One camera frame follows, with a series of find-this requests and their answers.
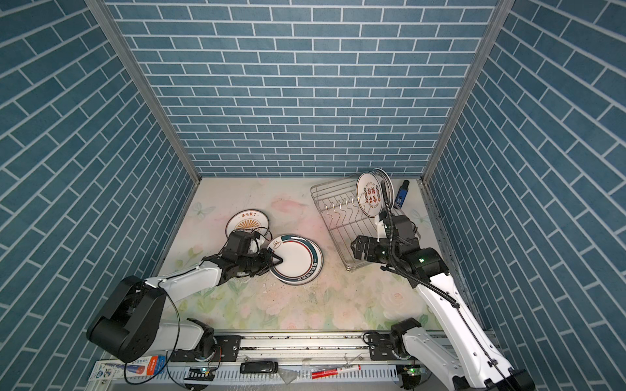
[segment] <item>metal wire dish rack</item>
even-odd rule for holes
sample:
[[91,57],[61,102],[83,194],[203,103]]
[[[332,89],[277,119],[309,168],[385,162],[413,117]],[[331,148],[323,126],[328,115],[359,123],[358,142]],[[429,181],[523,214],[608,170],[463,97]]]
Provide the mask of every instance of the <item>metal wire dish rack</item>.
[[[359,235],[376,237],[374,219],[363,213],[357,200],[356,183],[360,175],[354,174],[311,187],[313,202],[331,234],[346,270],[370,264],[352,256],[350,243]],[[392,209],[391,213],[404,214],[399,209]]]

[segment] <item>blue brick wall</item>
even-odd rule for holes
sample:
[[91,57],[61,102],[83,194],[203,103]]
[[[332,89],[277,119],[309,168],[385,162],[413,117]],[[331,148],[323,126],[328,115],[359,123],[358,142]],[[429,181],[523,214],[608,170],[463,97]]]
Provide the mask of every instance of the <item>blue brick wall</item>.
[[73,390],[192,184],[82,0],[1,0],[0,58],[0,390]]
[[416,176],[496,0],[202,3],[107,2],[203,176]]
[[517,367],[626,389],[626,3],[517,0],[432,180]]

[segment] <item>plate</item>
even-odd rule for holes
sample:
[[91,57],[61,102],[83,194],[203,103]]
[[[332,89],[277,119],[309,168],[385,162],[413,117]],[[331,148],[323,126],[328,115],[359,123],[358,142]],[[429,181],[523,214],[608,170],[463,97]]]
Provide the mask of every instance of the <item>plate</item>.
[[254,230],[259,227],[270,228],[270,220],[265,213],[256,209],[242,210],[230,218],[226,224],[226,237],[234,230]]
[[272,240],[268,248],[283,259],[280,265],[272,269],[272,274],[286,284],[306,284],[322,270],[322,252],[308,239],[297,235],[282,235]]
[[368,217],[375,217],[382,209],[381,185],[372,173],[363,173],[356,183],[359,206]]
[[372,173],[384,179],[385,186],[387,187],[387,196],[389,196],[389,206],[393,207],[394,200],[396,199],[396,192],[394,191],[393,183],[391,183],[391,178],[382,168],[375,168],[372,170]]

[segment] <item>floral tabletop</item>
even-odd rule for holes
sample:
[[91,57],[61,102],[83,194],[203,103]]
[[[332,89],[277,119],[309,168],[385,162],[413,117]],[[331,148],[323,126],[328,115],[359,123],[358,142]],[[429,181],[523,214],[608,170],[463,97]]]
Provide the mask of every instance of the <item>floral tabletop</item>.
[[[408,317],[427,329],[441,325],[424,300],[400,276],[369,265],[346,271],[310,195],[320,179],[206,178],[193,198],[160,274],[198,263],[218,252],[225,226],[237,212],[253,208],[270,220],[274,236],[292,233],[317,243],[324,256],[320,275],[301,286],[271,273],[233,278],[180,300],[181,319],[197,318],[219,330],[370,330]],[[439,250],[418,184],[411,181],[403,211],[418,226],[422,247]],[[164,319],[175,320],[170,307]]]

